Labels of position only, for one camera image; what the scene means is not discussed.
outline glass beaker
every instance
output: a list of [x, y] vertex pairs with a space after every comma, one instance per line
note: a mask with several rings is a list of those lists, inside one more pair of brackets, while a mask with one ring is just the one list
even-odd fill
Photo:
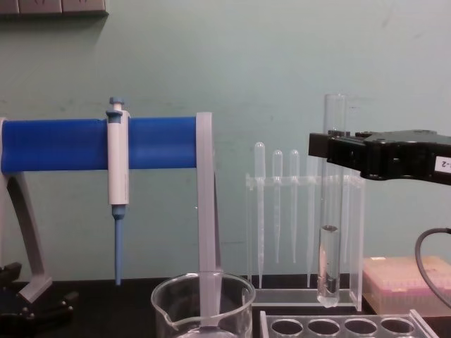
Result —
[[254, 299], [248, 281], [227, 273], [188, 273], [167, 280], [151, 296], [156, 336], [252, 338]]

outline wall outlet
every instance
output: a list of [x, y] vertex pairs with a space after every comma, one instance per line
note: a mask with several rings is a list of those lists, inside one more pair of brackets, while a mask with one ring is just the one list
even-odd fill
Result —
[[0, 15], [19, 14], [19, 0], [0, 0]]
[[105, 0], [62, 0], [64, 13], [105, 13]]
[[20, 14], [62, 13], [61, 0], [19, 0]]

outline transfer pipette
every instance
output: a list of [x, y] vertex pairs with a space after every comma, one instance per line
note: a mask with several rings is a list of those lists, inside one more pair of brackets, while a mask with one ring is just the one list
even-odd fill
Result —
[[299, 178], [299, 152], [290, 152], [290, 177], [291, 177], [291, 245], [293, 263], [296, 263], [296, 238], [297, 238], [297, 183]]
[[351, 194], [351, 169], [343, 168], [343, 188], [342, 188], [342, 215], [341, 215], [341, 260], [347, 264], [347, 238], [350, 228], [351, 210], [350, 210], [350, 194]]
[[307, 177], [309, 180], [309, 200], [307, 202], [307, 207], [309, 209], [308, 213], [308, 225], [309, 233], [307, 235], [307, 288], [310, 287], [310, 276], [313, 267], [313, 255], [314, 255], [314, 240], [315, 240], [315, 220], [316, 220], [316, 209], [315, 209], [315, 190], [316, 190], [316, 177], [318, 176], [318, 161], [319, 158], [308, 156], [307, 157]]
[[259, 287], [264, 265], [264, 243], [265, 243], [265, 222], [264, 222], [264, 187], [266, 178], [265, 169], [265, 145], [257, 142], [254, 147], [255, 156], [255, 179], [257, 181], [257, 255], [259, 269]]
[[276, 263], [279, 263], [280, 244], [280, 186], [283, 176], [283, 154], [280, 150], [273, 152], [273, 179], [274, 179], [274, 238], [276, 240]]

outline black cable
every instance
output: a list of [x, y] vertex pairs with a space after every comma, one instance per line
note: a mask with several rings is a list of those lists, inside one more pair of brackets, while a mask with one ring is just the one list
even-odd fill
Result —
[[451, 308], [451, 300], [444, 295], [431, 281], [429, 278], [426, 269], [424, 268], [423, 261], [421, 260], [421, 244], [423, 243], [423, 240], [431, 235], [431, 234], [451, 234], [451, 229], [447, 227], [436, 227], [434, 229], [429, 229], [420, 234], [420, 237], [416, 240], [415, 243], [415, 260], [416, 265], [418, 266], [418, 269], [420, 270], [420, 274], [424, 279], [424, 282], [428, 285], [428, 287], [431, 289], [431, 291], [444, 303], [448, 308]]

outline white plastic stand leg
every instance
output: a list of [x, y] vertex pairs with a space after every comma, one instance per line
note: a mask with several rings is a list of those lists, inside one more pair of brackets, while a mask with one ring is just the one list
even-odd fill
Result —
[[[200, 272], [221, 271], [212, 129], [211, 113], [198, 113], [196, 115], [196, 167]], [[201, 317], [218, 315], [221, 277], [201, 274], [199, 281]], [[202, 326], [216, 324], [211, 320], [201, 322]]]
[[[2, 140], [1, 131], [4, 121], [5, 119], [0, 119], [0, 142]], [[0, 143], [0, 158], [2, 149], [3, 147]], [[47, 275], [45, 269], [35, 214], [23, 173], [1, 175], [0, 177], [0, 254], [3, 253], [3, 227], [7, 194], [10, 195], [14, 210], [16, 211], [32, 272], [30, 282], [20, 291], [20, 294], [32, 303], [51, 285], [51, 277]]]

